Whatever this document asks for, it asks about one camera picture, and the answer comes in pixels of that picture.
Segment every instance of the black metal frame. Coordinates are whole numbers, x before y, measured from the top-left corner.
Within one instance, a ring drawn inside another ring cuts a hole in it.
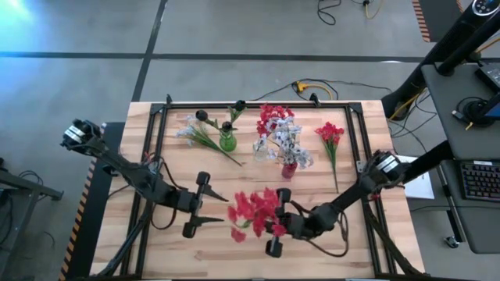
[[[227,108],[227,106],[233,105],[233,102],[217,102],[217,103],[172,103],[172,99],[170,96],[167,96],[167,101],[166,103],[161,103],[161,104],[151,104],[151,109],[149,112],[149,119],[148,119],[148,125],[147,125],[147,130],[146,130],[146,135],[145,135],[145,142],[144,142],[144,147],[142,150],[142,159],[144,160],[145,153],[146,151],[149,151],[150,146],[151,146],[151,139],[153,135],[153,127],[155,124],[155,118],[157,115],[160,116],[160,124],[159,124],[159,132],[158,132],[158,137],[156,141],[156,147],[155,147],[155,157],[158,158],[161,155],[161,150],[162,150],[162,144],[163,144],[163,136],[165,133],[165,124],[166,124],[166,116],[168,113],[169,109],[201,109],[201,108]],[[365,150],[366,154],[366,159],[371,157],[371,148],[370,148],[370,143],[368,140],[368,132],[366,130],[366,124],[364,120],[364,115],[363,115],[363,108],[361,103],[359,102],[335,102],[335,103],[314,103],[313,101],[298,101],[298,102],[279,102],[279,101],[269,101],[269,102],[260,102],[260,101],[248,101],[247,102],[247,107],[248,108],[259,108],[260,105],[264,104],[271,104],[271,105],[282,105],[286,106],[289,108],[337,108],[337,109],[343,109],[345,111],[345,116],[347,120],[347,131],[349,132],[349,138],[351,141],[351,146],[352,146],[352,154],[353,154],[353,161],[354,161],[354,166],[356,171],[357,169],[357,163],[361,161],[360,155],[359,155],[359,148],[358,148],[358,142],[357,142],[357,137],[355,133],[355,127],[354,127],[354,122],[352,118],[352,114],[355,113],[358,121],[359,121],[359,130],[361,133],[361,138],[362,138],[362,143],[363,147]],[[132,209],[130,212],[130,221],[129,221],[129,226],[128,226],[128,231],[127,235],[130,234],[130,232],[134,229],[136,226],[136,223],[138,221],[138,215],[139,215],[139,208],[140,208],[140,202],[141,202],[141,197],[138,194],[134,195],[134,201],[132,204]],[[384,214],[384,207],[382,205],[382,201],[380,198],[375,200],[375,206],[377,210],[377,217],[378,217],[378,222],[380,223],[382,229],[387,233],[388,232],[388,226],[387,226],[387,221],[385,218]],[[362,209],[363,209],[363,216],[365,218],[365,223],[366,223],[366,232],[368,236],[368,244],[369,244],[369,249],[370,249],[370,256],[372,258],[372,265],[373,265],[373,273],[375,276],[378,276],[382,273],[382,268],[380,267],[380,257],[377,251],[377,242],[375,240],[375,235],[373,231],[373,227],[370,224],[370,221],[368,220],[369,216],[373,216],[373,212],[371,210],[368,198],[363,198],[362,200]],[[147,202],[145,206],[145,210],[143,211],[143,214],[145,212],[150,212],[152,210],[152,204],[151,202]],[[145,224],[144,229],[142,230],[143,233],[141,235],[141,242],[139,244],[138,248],[138,257],[137,257],[137,264],[135,268],[135,272],[133,274],[128,273],[129,265],[130,265],[130,251],[125,255],[122,265],[120,268],[120,275],[119,276],[114,276],[112,279],[141,279],[142,278],[142,272],[144,268],[144,262],[145,262],[145,252],[146,252],[146,246],[147,246],[147,241],[148,241],[148,230],[149,230],[149,222]],[[391,253],[388,251],[386,246],[384,245],[385,249],[385,256],[387,259],[387,264],[388,264],[388,269],[389,269],[389,275],[394,275],[397,274],[396,272],[396,267],[395,267],[395,260],[391,256]]]

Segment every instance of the black desk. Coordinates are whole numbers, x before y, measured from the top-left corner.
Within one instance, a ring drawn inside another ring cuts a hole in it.
[[[500,159],[500,122],[488,128],[472,127],[465,131],[465,124],[452,116],[452,110],[466,97],[489,99],[491,90],[475,76],[478,66],[463,65],[452,76],[440,75],[434,66],[423,66],[422,73],[434,100],[437,113],[448,140],[420,156],[412,163],[405,182],[440,166],[444,177],[445,193],[453,206],[448,212],[454,234],[462,237],[462,228],[470,249],[477,254],[500,253],[500,203],[464,200],[461,179],[456,163],[452,160]],[[487,208],[460,208],[480,206]]]

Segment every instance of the desk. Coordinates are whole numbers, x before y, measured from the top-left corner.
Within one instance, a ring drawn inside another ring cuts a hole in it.
[[[500,122],[488,128],[472,127],[465,131],[465,125],[452,116],[452,110],[464,98],[474,96],[489,99],[491,90],[474,75],[478,66],[462,65],[455,68],[452,76],[440,75],[434,66],[423,66],[422,73],[434,100],[436,111],[445,130],[447,141],[439,144],[419,157],[412,167],[409,178],[425,173],[441,165],[441,171],[448,184],[448,196],[456,206],[484,206],[500,208],[499,203],[464,200],[461,193],[461,179],[453,161],[444,160],[492,160],[500,159]],[[470,249],[477,254],[500,253],[498,234],[500,210],[481,208],[452,208],[458,214],[465,230]]]
[[[141,160],[150,106],[151,103],[145,102],[130,105],[120,151],[124,157],[133,162]],[[371,148],[374,151],[391,150],[392,142],[381,103],[363,101],[362,107]],[[206,111],[213,119],[229,119],[227,110],[206,109]],[[332,108],[297,108],[294,110],[295,123],[303,126],[303,133],[300,136],[301,145],[310,150],[315,164],[307,169],[298,170],[291,180],[284,180],[281,177],[279,164],[272,161],[255,162],[253,160],[252,143],[258,137],[255,131],[255,123],[259,118],[258,109],[247,109],[235,124],[238,128],[235,132],[238,144],[231,154],[243,164],[242,168],[215,151],[199,146],[190,148],[185,140],[175,138],[176,132],[186,126],[185,118],[193,115],[194,112],[194,109],[170,109],[166,118],[162,156],[178,184],[195,190],[196,175],[199,171],[206,171],[212,176],[210,183],[214,191],[231,201],[234,193],[240,190],[251,192],[263,190],[264,187],[288,187],[292,190],[292,198],[306,208],[324,201],[331,201],[337,196],[329,159],[319,137],[313,131],[326,121],[345,127],[346,120],[343,111]],[[211,137],[214,140],[218,139],[218,133],[211,129],[209,128]],[[350,187],[356,178],[348,138],[348,135],[343,136],[337,150],[337,179],[340,192]],[[124,184],[123,179],[114,179],[110,192]],[[133,196],[134,191],[126,189],[113,195],[107,202],[91,273],[103,269],[124,241]],[[383,199],[391,237],[413,266],[424,271],[404,190],[398,188],[386,190]],[[225,219],[229,204],[232,203],[226,204],[207,198],[200,215]],[[159,226],[167,224],[171,212],[171,209],[157,207],[153,215],[155,224]],[[361,204],[358,202],[348,208],[346,215],[349,219],[351,249],[345,257],[331,258],[302,241],[284,238],[282,239],[284,244],[282,258],[271,258],[264,253],[268,237],[259,240],[250,236],[244,243],[236,244],[230,238],[229,222],[202,226],[198,229],[194,239],[185,239],[181,236],[181,231],[184,222],[188,220],[188,215],[177,213],[175,223],[168,230],[149,229],[143,278],[373,277]],[[341,251],[344,247],[338,227],[333,232],[322,235],[318,243],[331,251]],[[132,250],[132,262],[129,269],[131,271],[135,266],[137,245],[138,241]],[[387,271],[383,259],[383,248],[379,240],[377,246],[384,271]]]

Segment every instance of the white paper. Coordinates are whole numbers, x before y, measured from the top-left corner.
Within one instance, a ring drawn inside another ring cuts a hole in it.
[[[401,162],[411,163],[416,157],[396,155]],[[405,184],[405,194],[408,198],[434,199],[429,173],[424,173]]]

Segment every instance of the black keyboard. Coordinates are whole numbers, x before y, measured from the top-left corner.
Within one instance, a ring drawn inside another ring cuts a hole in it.
[[[500,201],[500,164],[488,164],[460,162],[465,198]]]

